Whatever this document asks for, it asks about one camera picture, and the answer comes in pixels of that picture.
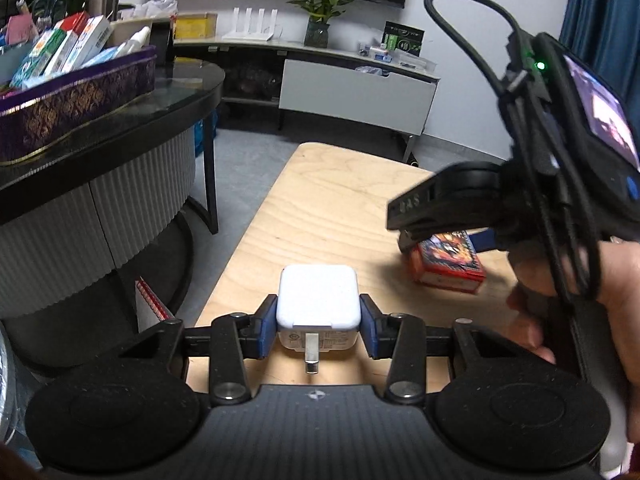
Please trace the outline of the red blue playing card box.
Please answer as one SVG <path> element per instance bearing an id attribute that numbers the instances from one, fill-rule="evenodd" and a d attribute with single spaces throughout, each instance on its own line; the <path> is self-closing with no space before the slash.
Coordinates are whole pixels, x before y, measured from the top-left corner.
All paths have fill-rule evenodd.
<path id="1" fill-rule="evenodd" d="M 486 273 L 465 231 L 432 235 L 405 254 L 412 280 L 418 284 L 475 294 Z"/>

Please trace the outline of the white cube usb charger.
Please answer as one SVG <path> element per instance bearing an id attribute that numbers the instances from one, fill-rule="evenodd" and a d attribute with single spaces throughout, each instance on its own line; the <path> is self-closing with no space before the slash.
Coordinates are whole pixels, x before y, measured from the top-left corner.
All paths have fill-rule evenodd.
<path id="1" fill-rule="evenodd" d="M 276 320 L 284 348 L 302 352 L 309 375 L 323 353 L 347 351 L 361 323 L 356 271 L 346 264 L 292 263 L 280 275 Z"/>

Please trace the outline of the red spiral notebook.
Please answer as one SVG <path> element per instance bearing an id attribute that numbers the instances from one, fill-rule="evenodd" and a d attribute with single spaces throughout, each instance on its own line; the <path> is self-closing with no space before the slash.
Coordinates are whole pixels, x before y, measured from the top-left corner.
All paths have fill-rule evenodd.
<path id="1" fill-rule="evenodd" d="M 175 317 L 142 278 L 134 281 L 134 305 L 136 306 L 140 333 L 160 322 L 172 320 Z"/>

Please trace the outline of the wooden coffee table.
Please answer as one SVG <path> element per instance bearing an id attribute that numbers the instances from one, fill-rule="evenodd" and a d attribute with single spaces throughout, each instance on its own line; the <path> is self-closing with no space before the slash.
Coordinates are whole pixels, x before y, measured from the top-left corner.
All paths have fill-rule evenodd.
<path id="1" fill-rule="evenodd" d="M 487 278 L 474 294 L 416 284 L 386 229 L 387 202 L 428 178 L 424 169 L 320 143 L 288 160 L 254 215 L 196 322 L 254 312 L 279 288 L 291 263 L 346 264 L 360 292 L 385 313 L 409 313 L 429 326 L 469 318 L 506 334 L 518 315 L 506 305 L 515 284 L 506 255 L 480 256 Z"/>

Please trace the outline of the dark blue curtain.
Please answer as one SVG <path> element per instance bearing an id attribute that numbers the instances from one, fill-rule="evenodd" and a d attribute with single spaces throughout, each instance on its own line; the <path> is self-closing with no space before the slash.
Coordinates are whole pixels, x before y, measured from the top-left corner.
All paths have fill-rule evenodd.
<path id="1" fill-rule="evenodd" d="M 617 93 L 639 128 L 640 0 L 568 0 L 560 41 Z"/>

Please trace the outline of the white tv console cabinet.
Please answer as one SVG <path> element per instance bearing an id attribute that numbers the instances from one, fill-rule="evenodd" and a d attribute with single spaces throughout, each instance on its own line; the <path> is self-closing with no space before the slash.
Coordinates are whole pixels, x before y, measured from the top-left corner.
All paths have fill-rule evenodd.
<path id="1" fill-rule="evenodd" d="M 228 103 L 361 122 L 400 135 L 402 160 L 424 133 L 439 79 L 423 58 L 384 58 L 306 47 L 299 42 L 176 39 L 179 58 L 217 64 L 226 72 Z"/>

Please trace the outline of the black round side table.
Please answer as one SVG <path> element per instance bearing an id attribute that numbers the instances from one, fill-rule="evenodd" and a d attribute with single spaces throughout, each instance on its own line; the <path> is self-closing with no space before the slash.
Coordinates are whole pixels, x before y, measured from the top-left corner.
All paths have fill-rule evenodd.
<path id="1" fill-rule="evenodd" d="M 224 71 L 180 60 L 154 90 L 1 170 L 1 326 L 30 370 L 54 377 L 139 330 L 137 281 L 170 312 L 191 283 L 192 209 L 218 230 L 214 137 Z"/>

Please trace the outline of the black green product box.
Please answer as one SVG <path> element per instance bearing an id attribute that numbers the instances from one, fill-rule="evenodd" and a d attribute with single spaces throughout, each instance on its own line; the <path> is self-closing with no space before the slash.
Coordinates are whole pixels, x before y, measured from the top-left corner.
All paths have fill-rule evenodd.
<path id="1" fill-rule="evenodd" d="M 387 21 L 383 30 L 382 43 L 390 51 L 402 51 L 419 56 L 422 50 L 424 31 L 404 24 Z"/>

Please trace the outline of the purple gold storage tray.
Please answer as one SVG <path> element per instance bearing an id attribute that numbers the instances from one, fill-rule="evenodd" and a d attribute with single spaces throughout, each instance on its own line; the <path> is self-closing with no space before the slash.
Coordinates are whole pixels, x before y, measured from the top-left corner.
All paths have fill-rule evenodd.
<path id="1" fill-rule="evenodd" d="M 156 49 L 74 70 L 1 99 L 1 163 L 47 151 L 74 130 L 118 110 L 155 86 Z"/>

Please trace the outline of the white wifi router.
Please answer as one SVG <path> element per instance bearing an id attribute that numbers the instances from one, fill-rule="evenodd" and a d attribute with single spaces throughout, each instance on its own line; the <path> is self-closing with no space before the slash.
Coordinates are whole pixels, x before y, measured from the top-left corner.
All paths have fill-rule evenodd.
<path id="1" fill-rule="evenodd" d="M 254 16 L 252 8 L 246 8 L 241 14 L 240 8 L 234 8 L 231 17 L 231 29 L 222 38 L 224 40 L 245 40 L 267 42 L 276 32 L 278 10 L 272 9 L 269 14 L 264 8 Z"/>

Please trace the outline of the yellow cardboard box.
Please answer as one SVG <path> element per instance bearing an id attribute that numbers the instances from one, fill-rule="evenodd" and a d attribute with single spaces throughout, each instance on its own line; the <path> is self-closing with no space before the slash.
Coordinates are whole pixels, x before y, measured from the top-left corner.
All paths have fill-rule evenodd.
<path id="1" fill-rule="evenodd" d="M 218 14 L 214 12 L 179 13 L 175 18 L 174 38 L 200 40 L 214 38 Z"/>

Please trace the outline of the white plastic bag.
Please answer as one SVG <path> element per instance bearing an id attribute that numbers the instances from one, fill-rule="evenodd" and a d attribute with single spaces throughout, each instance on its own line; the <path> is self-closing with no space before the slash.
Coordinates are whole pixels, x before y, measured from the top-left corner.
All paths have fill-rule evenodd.
<path id="1" fill-rule="evenodd" d="M 176 0 L 149 0 L 138 3 L 132 12 L 133 18 L 174 18 L 178 14 Z"/>

